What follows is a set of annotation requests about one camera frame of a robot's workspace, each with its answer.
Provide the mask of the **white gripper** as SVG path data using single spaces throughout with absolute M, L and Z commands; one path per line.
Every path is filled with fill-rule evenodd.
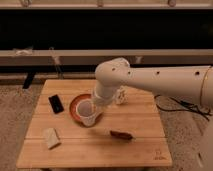
M 113 88 L 95 87 L 92 101 L 96 106 L 108 106 L 112 103 L 116 90 Z

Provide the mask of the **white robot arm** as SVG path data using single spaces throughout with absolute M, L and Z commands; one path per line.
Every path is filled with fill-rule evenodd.
M 213 110 L 213 66 L 132 68 L 125 58 L 99 64 L 92 90 L 96 106 L 108 106 L 121 86 L 173 97 Z

